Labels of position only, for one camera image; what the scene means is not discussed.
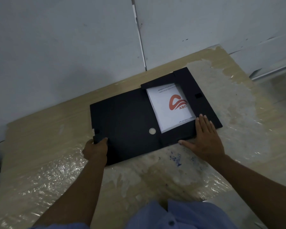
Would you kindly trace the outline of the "person's left forearm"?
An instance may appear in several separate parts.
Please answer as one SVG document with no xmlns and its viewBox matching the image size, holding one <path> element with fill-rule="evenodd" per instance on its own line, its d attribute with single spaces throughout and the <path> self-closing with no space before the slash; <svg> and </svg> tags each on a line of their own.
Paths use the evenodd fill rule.
<svg viewBox="0 0 286 229">
<path fill-rule="evenodd" d="M 73 184 L 40 216 L 33 228 L 90 228 L 106 162 L 106 156 L 90 158 Z"/>
</svg>

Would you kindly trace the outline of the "clear plastic table cover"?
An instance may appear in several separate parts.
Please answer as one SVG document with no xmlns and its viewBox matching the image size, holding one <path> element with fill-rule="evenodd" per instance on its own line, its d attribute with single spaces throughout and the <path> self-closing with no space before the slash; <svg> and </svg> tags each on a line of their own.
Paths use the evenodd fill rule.
<svg viewBox="0 0 286 229">
<path fill-rule="evenodd" d="M 204 49 L 8 124 L 0 174 L 0 229 L 27 229 L 73 183 L 87 163 L 81 155 L 95 135 L 90 105 L 130 94 L 141 84 L 188 68 L 223 127 L 226 153 L 269 177 L 286 173 L 286 119 L 220 46 Z M 104 170 L 92 228 L 123 228 L 150 200 L 206 200 L 232 187 L 177 139 L 161 141 L 146 91 L 147 107 L 109 104 L 114 126 L 101 136 L 122 146 L 126 160 Z"/>
</svg>

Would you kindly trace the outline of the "person's right forearm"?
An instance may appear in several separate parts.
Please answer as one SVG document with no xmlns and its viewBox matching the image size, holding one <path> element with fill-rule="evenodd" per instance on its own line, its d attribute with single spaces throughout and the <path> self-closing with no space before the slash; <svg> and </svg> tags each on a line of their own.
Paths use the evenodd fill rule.
<svg viewBox="0 0 286 229">
<path fill-rule="evenodd" d="M 207 161 L 268 229 L 286 229 L 286 186 L 241 165 L 227 155 Z"/>
</svg>

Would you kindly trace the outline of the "person's left hand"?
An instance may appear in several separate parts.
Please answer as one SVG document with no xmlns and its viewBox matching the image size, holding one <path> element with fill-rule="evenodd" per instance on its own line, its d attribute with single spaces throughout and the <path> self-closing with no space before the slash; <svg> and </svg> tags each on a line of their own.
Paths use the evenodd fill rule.
<svg viewBox="0 0 286 229">
<path fill-rule="evenodd" d="M 97 146 L 94 140 L 90 139 L 86 142 L 82 154 L 89 162 L 95 162 L 106 166 L 107 164 L 107 151 L 108 146 Z"/>
</svg>

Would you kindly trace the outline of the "black document folder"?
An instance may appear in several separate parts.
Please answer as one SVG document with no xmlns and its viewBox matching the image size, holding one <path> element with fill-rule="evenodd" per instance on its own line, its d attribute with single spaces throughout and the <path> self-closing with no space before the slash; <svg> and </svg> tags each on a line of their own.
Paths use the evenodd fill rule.
<svg viewBox="0 0 286 229">
<path fill-rule="evenodd" d="M 141 87 L 90 105 L 94 142 L 107 137 L 107 165 L 113 165 L 196 136 L 194 120 L 161 133 L 146 89 L 178 84 L 196 117 L 206 115 L 222 123 L 187 67 L 141 84 Z"/>
</svg>

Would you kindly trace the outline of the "white paper stack red logo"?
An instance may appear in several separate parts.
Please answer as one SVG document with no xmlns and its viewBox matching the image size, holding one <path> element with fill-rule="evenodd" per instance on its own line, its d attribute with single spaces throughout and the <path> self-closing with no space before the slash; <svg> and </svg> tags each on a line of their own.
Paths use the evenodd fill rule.
<svg viewBox="0 0 286 229">
<path fill-rule="evenodd" d="M 166 84 L 146 89 L 161 133 L 196 119 L 181 87 Z"/>
</svg>

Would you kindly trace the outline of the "person's blue shirt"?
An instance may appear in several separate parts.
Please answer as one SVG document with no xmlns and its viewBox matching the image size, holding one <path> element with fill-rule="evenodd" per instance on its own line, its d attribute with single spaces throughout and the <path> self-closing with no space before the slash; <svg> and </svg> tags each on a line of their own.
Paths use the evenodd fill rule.
<svg viewBox="0 0 286 229">
<path fill-rule="evenodd" d="M 141 208 L 125 229 L 238 229 L 219 207 L 208 202 L 168 200 L 168 210 L 152 201 Z"/>
</svg>

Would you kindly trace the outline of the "person's right hand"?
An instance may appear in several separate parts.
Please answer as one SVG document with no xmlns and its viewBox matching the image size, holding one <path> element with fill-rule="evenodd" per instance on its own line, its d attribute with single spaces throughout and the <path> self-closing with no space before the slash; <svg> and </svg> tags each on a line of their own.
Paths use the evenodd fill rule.
<svg viewBox="0 0 286 229">
<path fill-rule="evenodd" d="M 221 142 L 219 135 L 217 138 L 212 138 L 209 135 L 209 120 L 207 118 L 207 134 L 201 134 L 201 127 L 199 124 L 199 117 L 195 119 L 196 139 L 193 142 L 196 146 L 196 150 L 191 150 L 197 157 L 204 160 L 208 164 L 212 165 L 218 162 L 225 156 L 224 146 Z"/>
</svg>

